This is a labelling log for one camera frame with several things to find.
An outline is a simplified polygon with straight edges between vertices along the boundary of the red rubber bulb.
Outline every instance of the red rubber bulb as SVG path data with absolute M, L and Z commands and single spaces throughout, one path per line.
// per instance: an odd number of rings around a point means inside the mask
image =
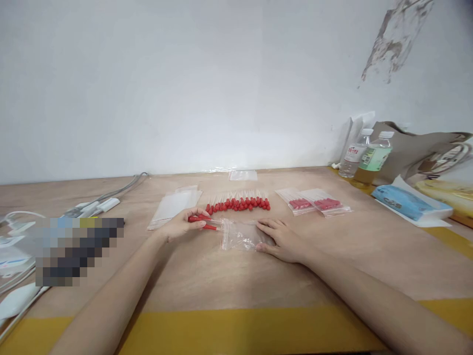
M 217 230 L 217 227 L 206 224 L 202 229 Z

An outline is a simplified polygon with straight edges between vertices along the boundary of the yellow table edge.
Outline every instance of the yellow table edge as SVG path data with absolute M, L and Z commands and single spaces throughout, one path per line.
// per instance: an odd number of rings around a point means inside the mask
M 372 190 L 363 191 L 371 194 Z M 467 239 L 446 228 L 423 229 L 473 259 Z M 473 314 L 473 298 L 420 303 L 473 337 L 473 318 L 467 316 Z M 24 319 L 0 346 L 1 353 L 47 354 L 71 321 Z M 380 340 L 346 306 L 321 306 L 143 313 L 120 354 L 307 354 L 382 349 Z

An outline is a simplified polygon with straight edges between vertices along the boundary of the hand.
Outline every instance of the hand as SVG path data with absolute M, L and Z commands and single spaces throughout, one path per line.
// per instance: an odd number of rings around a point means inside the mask
M 264 243 L 256 245 L 256 250 L 271 254 L 282 261 L 302 263 L 307 243 L 296 233 L 294 233 L 283 221 L 279 219 L 263 218 L 256 226 L 268 234 L 276 242 L 276 246 L 269 246 Z
M 191 229 L 200 229 L 205 227 L 205 221 L 199 222 L 188 222 L 187 219 L 190 216 L 196 214 L 203 214 L 204 216 L 210 217 L 210 215 L 201 208 L 192 207 L 191 209 L 182 210 L 168 223 L 158 229 L 158 233 L 164 236 L 170 243 L 173 240 L 182 237 Z

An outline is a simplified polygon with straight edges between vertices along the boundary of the forearm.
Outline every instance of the forearm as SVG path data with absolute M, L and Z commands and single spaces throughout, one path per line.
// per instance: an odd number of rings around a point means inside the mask
M 472 354 L 471 340 L 380 280 L 315 248 L 301 262 L 398 354 Z
M 147 239 L 79 312 L 50 354 L 113 354 L 165 242 L 157 234 Z

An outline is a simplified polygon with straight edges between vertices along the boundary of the cable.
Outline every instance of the cable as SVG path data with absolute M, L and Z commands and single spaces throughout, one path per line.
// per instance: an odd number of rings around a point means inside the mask
M 49 290 L 51 287 L 50 286 L 43 286 L 42 288 L 39 289 L 39 292 L 36 294 L 35 297 L 21 310 L 21 312 L 15 317 L 15 319 L 10 323 L 10 325 L 5 329 L 5 331 L 0 335 L 0 343 L 4 338 L 6 338 L 7 334 L 9 331 L 14 327 L 16 323 L 19 322 L 19 320 L 25 315 L 27 312 L 28 308 L 38 299 L 41 297 L 43 293 L 45 293 L 47 290 Z
M 10 220 L 8 219 L 8 217 L 10 217 L 11 215 L 14 215 L 14 214 L 18 214 L 18 213 L 32 214 L 32 215 L 35 215 L 35 216 L 37 216 L 37 217 L 46 218 L 46 217 L 43 216 L 42 214 L 39 214 L 39 213 L 36 213 L 36 212 L 30 212 L 30 211 L 13 211 L 13 212 L 7 213 L 7 214 L 5 215 L 5 220 L 8 222 L 8 224 L 11 224 Z
M 26 278 L 28 278 L 34 271 L 36 270 L 36 267 L 34 266 L 34 263 L 31 264 L 28 269 L 26 269 L 25 271 L 23 271 L 22 273 L 18 274 L 17 276 L 15 276 L 14 278 L 12 278 L 10 281 L 8 281 L 6 284 L 3 284 L 2 286 L 0 286 L 0 296 L 3 295 L 5 292 L 11 290 L 12 288 L 14 288 L 16 285 L 18 285 L 19 283 L 23 282 Z M 8 286 L 7 288 L 5 289 L 2 289 L 2 287 L 5 287 L 7 286 L 9 283 L 11 282 L 14 282 L 15 280 L 17 280 L 19 277 L 21 277 L 24 273 L 26 273 L 20 280 L 18 280 L 17 282 L 15 282 L 14 284 Z
M 86 205 L 83 205 L 81 207 L 73 207 L 70 210 L 67 210 L 66 213 L 64 213 L 64 217 L 75 218 L 75 217 L 79 216 L 81 214 L 81 211 L 82 211 L 83 208 L 91 205 L 94 202 L 100 202 L 100 201 L 105 200 L 109 197 L 115 196 L 115 195 L 119 194 L 120 192 L 125 191 L 126 189 L 129 189 L 130 187 L 135 185 L 143 175 L 149 175 L 149 174 L 147 172 L 142 172 L 139 175 L 134 175 L 133 180 L 130 183 L 128 183 L 128 185 L 126 185 L 126 186 L 124 186 L 121 189 L 118 189 L 116 191 L 112 191 L 112 192 L 108 192 L 106 194 L 103 194 L 99 198 L 96 198 L 95 200 L 89 202 Z

